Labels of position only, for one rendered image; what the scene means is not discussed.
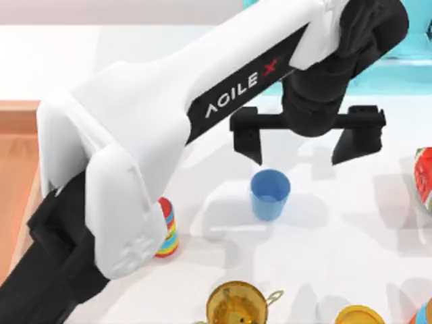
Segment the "shallow salmon-coloured box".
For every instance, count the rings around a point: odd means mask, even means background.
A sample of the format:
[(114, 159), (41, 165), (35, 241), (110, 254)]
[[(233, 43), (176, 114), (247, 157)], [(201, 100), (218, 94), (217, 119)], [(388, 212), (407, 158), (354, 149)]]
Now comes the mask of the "shallow salmon-coloured box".
[(0, 284), (32, 242), (26, 223), (41, 201), (38, 104), (0, 100)]

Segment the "red and white can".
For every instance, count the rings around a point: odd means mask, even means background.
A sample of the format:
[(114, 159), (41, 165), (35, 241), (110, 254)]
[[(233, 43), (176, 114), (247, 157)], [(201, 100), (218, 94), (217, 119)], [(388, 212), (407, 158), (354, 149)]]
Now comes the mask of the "red and white can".
[(432, 215), (432, 147), (416, 150), (414, 182), (421, 204)]

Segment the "blue and orange striped cup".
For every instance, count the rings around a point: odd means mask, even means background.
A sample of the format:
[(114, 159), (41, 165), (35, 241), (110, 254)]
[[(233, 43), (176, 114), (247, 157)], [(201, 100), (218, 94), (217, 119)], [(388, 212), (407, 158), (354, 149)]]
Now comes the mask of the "blue and orange striped cup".
[(408, 324), (432, 324), (432, 299), (417, 310)]

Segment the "yellow cup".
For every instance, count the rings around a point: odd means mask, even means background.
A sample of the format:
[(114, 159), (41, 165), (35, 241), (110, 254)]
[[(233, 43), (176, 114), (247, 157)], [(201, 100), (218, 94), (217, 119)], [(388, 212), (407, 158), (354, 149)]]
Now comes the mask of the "yellow cup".
[(351, 305), (340, 311), (334, 324), (385, 324), (385, 322), (373, 309), (362, 305)]

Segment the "gold trophy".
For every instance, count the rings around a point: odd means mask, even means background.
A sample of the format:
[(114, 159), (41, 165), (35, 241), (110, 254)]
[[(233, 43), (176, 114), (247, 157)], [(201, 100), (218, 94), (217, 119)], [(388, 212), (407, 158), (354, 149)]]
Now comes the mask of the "gold trophy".
[(264, 297), (245, 281), (225, 282), (207, 300), (207, 324), (267, 324), (269, 307), (283, 294), (283, 290), (276, 290)]

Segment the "stack of coloured rings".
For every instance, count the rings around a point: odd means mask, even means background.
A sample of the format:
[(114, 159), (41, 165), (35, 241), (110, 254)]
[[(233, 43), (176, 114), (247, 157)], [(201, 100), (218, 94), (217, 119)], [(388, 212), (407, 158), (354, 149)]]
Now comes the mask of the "stack of coloured rings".
[(155, 257), (165, 258), (172, 255), (177, 250), (179, 240), (172, 203), (167, 198), (161, 197), (159, 199), (159, 204), (161, 205), (163, 215), (165, 217), (167, 235), (165, 237), (164, 243), (157, 251)]

